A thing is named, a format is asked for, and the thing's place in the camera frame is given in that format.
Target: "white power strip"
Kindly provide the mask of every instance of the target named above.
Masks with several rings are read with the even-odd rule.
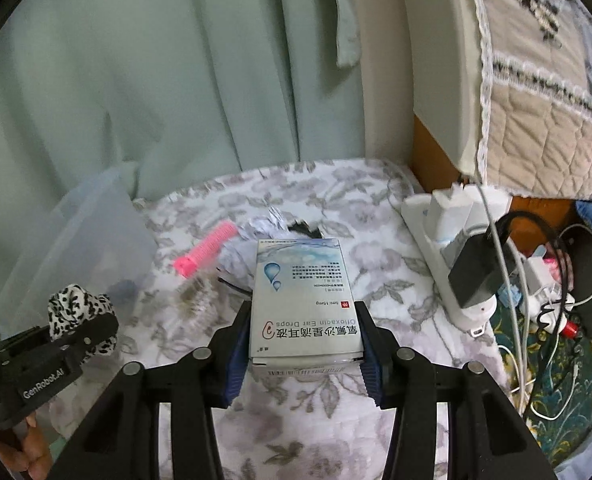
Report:
[[[441,293],[442,304],[451,322],[464,332],[479,336],[483,333],[489,318],[496,311],[496,297],[492,296],[489,300],[468,308],[460,307],[450,285],[450,269],[441,254],[441,248],[446,244],[437,244],[425,233],[424,220],[431,201],[430,194],[412,195],[401,204],[401,215],[425,257],[427,267],[429,267],[438,291]]]

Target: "wooden cabinet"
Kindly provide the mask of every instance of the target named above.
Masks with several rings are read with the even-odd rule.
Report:
[[[460,177],[460,172],[454,168],[445,152],[416,116],[414,116],[414,147],[410,166],[426,192],[445,189]],[[542,216],[557,230],[577,220],[573,200],[515,196],[510,209],[532,211]],[[517,219],[512,223],[512,239],[518,249],[527,254],[546,241],[534,224],[523,219]]]

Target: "medicine box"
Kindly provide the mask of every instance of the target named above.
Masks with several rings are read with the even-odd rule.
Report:
[[[259,240],[249,341],[261,375],[336,373],[362,360],[338,240]]]

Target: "blue gripper pad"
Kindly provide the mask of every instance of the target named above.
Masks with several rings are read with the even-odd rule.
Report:
[[[238,335],[236,346],[227,364],[226,384],[223,391],[225,402],[229,406],[238,394],[245,379],[249,363],[249,319]]]
[[[374,320],[362,301],[355,301],[358,325],[361,329],[362,363],[361,374],[367,394],[374,399],[376,406],[380,406],[384,397],[383,365],[387,361],[386,349],[382,348],[380,331],[374,325]]]
[[[365,389],[367,394],[374,399],[376,406],[380,406],[382,402],[382,369],[372,349],[372,345],[369,340],[363,335],[362,336],[362,347],[363,361],[360,364],[362,380],[365,383]]]

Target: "leopard print scrunchie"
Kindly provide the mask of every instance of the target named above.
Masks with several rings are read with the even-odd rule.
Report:
[[[50,298],[48,315],[52,341],[77,327],[83,321],[101,314],[114,314],[114,307],[105,294],[93,296],[78,285],[68,285]],[[86,353],[83,362],[92,355],[110,355],[116,348],[116,336],[99,343]]]

